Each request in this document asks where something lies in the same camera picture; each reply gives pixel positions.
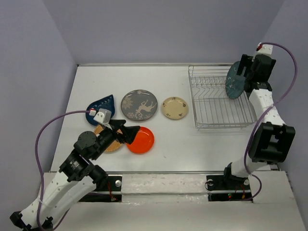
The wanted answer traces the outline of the dark blue leaf plate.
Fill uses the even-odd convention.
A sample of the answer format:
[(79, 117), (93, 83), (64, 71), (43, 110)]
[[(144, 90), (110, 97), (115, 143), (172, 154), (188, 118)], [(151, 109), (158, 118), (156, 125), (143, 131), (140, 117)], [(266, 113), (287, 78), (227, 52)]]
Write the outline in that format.
[[(99, 109), (106, 109), (111, 112), (111, 118), (115, 115), (115, 101), (114, 101), (114, 96), (108, 95), (106, 97), (103, 97), (99, 100), (96, 100), (92, 102), (88, 107), (87, 111), (90, 109), (95, 109), (97, 112)], [(93, 126), (97, 126), (98, 122), (94, 120), (94, 116), (90, 114), (86, 114), (86, 120), (88, 123), (90, 123)]]

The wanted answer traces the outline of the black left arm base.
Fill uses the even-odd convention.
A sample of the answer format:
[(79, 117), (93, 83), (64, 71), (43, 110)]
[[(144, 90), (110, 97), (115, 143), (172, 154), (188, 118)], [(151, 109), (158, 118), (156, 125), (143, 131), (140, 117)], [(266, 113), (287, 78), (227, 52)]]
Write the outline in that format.
[(117, 203), (122, 201), (122, 175), (109, 175), (107, 183), (83, 196), (79, 202)]

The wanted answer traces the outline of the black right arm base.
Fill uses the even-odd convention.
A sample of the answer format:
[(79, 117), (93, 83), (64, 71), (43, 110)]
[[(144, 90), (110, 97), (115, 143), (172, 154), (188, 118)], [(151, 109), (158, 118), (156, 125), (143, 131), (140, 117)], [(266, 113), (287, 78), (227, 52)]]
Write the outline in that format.
[(252, 197), (248, 179), (225, 181), (223, 175), (207, 175), (205, 189), (209, 202), (242, 201)]

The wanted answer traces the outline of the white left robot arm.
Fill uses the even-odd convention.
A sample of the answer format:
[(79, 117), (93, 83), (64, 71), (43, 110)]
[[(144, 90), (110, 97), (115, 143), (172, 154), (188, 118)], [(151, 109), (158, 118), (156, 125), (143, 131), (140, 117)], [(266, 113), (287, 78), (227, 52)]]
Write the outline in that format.
[(98, 135), (92, 131), (82, 132), (50, 184), (41, 187), (41, 194), (27, 208), (11, 214), (13, 225), (24, 231), (50, 231), (54, 222), (82, 197), (103, 189), (108, 174), (92, 161), (114, 141), (133, 143), (141, 127), (126, 127), (125, 123), (125, 120), (112, 119)]

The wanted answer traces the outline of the grey deer plate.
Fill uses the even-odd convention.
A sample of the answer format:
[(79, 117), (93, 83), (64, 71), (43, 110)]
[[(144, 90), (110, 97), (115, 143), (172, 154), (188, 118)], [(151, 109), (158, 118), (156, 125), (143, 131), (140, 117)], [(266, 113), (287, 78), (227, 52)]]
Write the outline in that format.
[(133, 90), (123, 97), (120, 106), (126, 118), (133, 121), (145, 121), (156, 113), (158, 101), (150, 91)]

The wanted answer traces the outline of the tan woven round plate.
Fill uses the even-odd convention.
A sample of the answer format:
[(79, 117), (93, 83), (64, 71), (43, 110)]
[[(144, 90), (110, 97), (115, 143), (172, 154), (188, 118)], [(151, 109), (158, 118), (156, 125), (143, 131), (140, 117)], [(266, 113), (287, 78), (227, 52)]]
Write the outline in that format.
[[(94, 130), (94, 134), (96, 136), (98, 136), (100, 134), (100, 132), (103, 131), (103, 127), (101, 125), (98, 125), (95, 130)], [(104, 151), (104, 153), (112, 153), (117, 151), (118, 149), (120, 149), (122, 146), (122, 143), (120, 143), (119, 141), (115, 140), (114, 142), (112, 142), (112, 144)]]

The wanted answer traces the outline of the cream plate with prints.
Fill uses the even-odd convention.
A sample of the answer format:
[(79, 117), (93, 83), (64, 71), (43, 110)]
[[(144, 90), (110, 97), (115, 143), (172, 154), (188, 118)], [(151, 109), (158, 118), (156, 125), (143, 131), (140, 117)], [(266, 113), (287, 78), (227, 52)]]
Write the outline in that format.
[(172, 120), (182, 119), (189, 112), (188, 104), (180, 97), (166, 98), (162, 103), (161, 109), (163, 115)]

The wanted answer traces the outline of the orange glossy plate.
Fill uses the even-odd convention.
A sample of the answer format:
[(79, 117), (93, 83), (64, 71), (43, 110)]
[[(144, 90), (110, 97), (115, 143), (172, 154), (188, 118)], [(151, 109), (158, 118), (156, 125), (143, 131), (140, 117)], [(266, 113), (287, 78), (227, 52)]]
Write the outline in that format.
[(132, 144), (127, 144), (127, 148), (134, 154), (145, 154), (154, 145), (154, 134), (146, 127), (140, 127)]

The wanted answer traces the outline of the large teal floral plate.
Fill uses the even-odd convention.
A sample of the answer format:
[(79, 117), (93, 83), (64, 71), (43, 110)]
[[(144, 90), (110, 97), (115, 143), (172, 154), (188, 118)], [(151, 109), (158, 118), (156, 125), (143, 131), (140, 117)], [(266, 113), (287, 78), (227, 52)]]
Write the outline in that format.
[(245, 77), (243, 74), (237, 74), (239, 64), (240, 61), (236, 61), (230, 67), (225, 81), (225, 92), (232, 100), (239, 98), (244, 91)]

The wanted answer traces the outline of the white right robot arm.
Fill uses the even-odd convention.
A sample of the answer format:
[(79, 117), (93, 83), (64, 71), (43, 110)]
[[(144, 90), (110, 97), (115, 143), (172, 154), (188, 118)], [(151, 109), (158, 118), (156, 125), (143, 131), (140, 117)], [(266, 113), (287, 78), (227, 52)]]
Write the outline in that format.
[(247, 154), (228, 164), (221, 177), (222, 185), (232, 189), (248, 175), (266, 165), (285, 161), (295, 137), (295, 128), (286, 125), (274, 106), (268, 82), (276, 61), (264, 54), (242, 55), (229, 69), (225, 91), (235, 100), (243, 93), (255, 110), (257, 122), (248, 141)]

